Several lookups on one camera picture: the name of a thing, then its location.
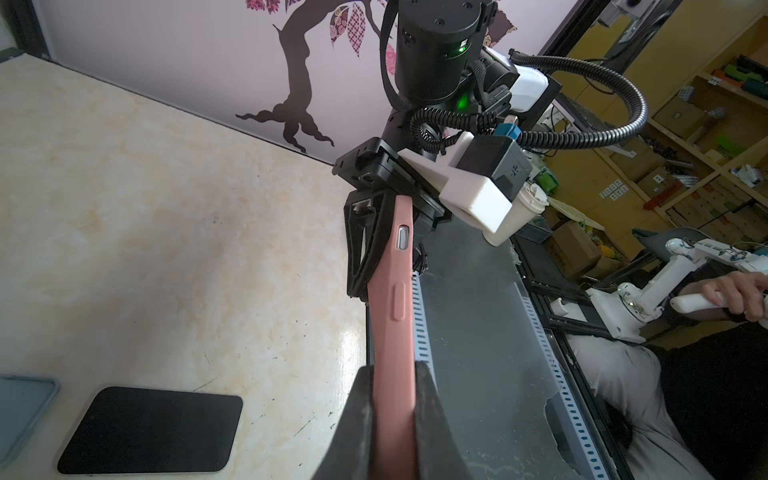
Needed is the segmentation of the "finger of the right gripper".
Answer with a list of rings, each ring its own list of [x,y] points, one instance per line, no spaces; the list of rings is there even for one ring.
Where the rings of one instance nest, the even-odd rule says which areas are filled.
[[[347,295],[368,302],[367,286],[384,255],[394,219],[392,190],[353,191],[344,205]]]

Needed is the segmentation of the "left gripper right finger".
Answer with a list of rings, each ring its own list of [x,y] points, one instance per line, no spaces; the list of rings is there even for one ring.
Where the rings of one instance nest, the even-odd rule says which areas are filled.
[[[415,363],[415,441],[420,480],[472,479],[454,441],[426,362]]]

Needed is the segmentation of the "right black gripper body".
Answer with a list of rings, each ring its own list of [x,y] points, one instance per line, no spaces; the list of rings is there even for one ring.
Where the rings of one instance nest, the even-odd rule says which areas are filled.
[[[372,137],[340,156],[332,174],[357,191],[389,189],[411,197],[414,219],[422,223],[417,228],[419,235],[426,235],[453,219],[453,214],[438,199],[437,190],[381,138]]]

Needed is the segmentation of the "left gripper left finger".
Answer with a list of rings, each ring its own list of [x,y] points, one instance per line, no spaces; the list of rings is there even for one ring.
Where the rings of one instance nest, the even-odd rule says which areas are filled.
[[[374,407],[372,366],[361,367],[335,427],[330,445],[313,480],[366,480],[373,450]]]

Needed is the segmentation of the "pink phone case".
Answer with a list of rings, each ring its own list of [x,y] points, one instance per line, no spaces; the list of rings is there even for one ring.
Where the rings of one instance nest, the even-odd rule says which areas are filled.
[[[412,200],[398,195],[385,250],[368,283],[374,344],[372,479],[418,477],[412,234]]]

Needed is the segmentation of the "black phone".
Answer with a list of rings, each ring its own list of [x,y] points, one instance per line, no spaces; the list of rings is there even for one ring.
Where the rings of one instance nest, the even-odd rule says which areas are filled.
[[[64,475],[214,473],[229,461],[238,396],[110,386],[64,448]]]

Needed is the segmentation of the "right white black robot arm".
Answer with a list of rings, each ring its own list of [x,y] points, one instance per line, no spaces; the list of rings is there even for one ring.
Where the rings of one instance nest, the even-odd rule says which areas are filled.
[[[383,134],[339,157],[350,184],[344,206],[347,293],[366,300],[397,241],[396,215],[413,221],[409,243],[458,218],[499,229],[531,165],[520,140],[560,92],[551,76],[512,63],[485,43],[493,1],[391,1],[379,45],[392,110]]]

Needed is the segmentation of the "operator hand on controller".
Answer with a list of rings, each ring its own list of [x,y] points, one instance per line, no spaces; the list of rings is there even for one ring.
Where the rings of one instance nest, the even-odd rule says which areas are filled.
[[[747,321],[757,322],[767,315],[764,300],[767,291],[765,274],[734,271],[699,282],[697,290],[718,305],[717,309],[697,313],[701,320],[727,320],[730,316],[743,316]]]

